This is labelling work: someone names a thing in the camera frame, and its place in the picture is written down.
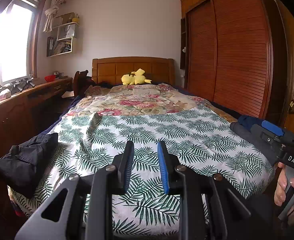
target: metal screw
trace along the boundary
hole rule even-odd
[[[69,180],[77,180],[78,177],[79,177],[78,174],[72,174],[72,175],[69,176]]]
[[[176,169],[177,171],[185,171],[187,167],[185,165],[177,165]]]
[[[215,173],[215,174],[213,174],[213,178],[214,178],[214,180],[221,181],[223,177],[220,173]]]
[[[106,166],[106,171],[114,171],[116,169],[115,165],[108,165]]]

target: blue gripper pad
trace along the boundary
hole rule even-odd
[[[131,177],[131,171],[133,169],[133,161],[134,161],[134,144],[131,147],[131,151],[129,154],[128,161],[126,163],[126,171],[124,175],[124,181],[125,181],[125,191],[127,191],[129,184],[130,184],[130,177]]]
[[[283,136],[284,135],[284,132],[280,127],[278,127],[275,124],[270,123],[270,122],[268,122],[266,120],[262,121],[261,126],[263,128],[266,128],[270,132],[274,133],[275,135],[278,135],[278,136]]]
[[[165,191],[165,194],[168,194],[169,193],[168,170],[167,170],[166,162],[163,156],[163,150],[160,143],[158,143],[157,145],[157,151],[158,151],[158,160],[159,160],[162,187],[163,187],[163,190]]]

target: stuffed animal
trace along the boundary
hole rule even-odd
[[[151,84],[151,80],[146,79],[146,77],[143,76],[144,73],[145,71],[140,68],[137,71],[131,72],[130,74],[123,75],[121,81],[123,85],[139,85],[143,83]]]

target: wooden desk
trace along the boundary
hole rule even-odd
[[[59,79],[26,89],[0,101],[0,157],[8,153],[12,145],[21,144],[40,132],[39,119],[43,115],[36,110],[44,109],[44,104],[49,99],[71,90],[71,84],[72,78]],[[5,217],[13,213],[6,184],[1,180],[0,213]]]

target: white wall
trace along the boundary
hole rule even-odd
[[[51,75],[53,70],[51,67],[51,58],[47,57],[47,38],[51,36],[51,33],[44,33],[44,24],[46,16],[44,11],[50,7],[51,0],[46,0],[44,9],[42,12],[41,23],[39,26],[38,40],[37,40],[37,77],[45,82],[44,77]]]
[[[93,58],[173,58],[180,77],[180,0],[72,0],[58,14],[80,15],[78,52],[51,57],[52,69],[74,77]]]

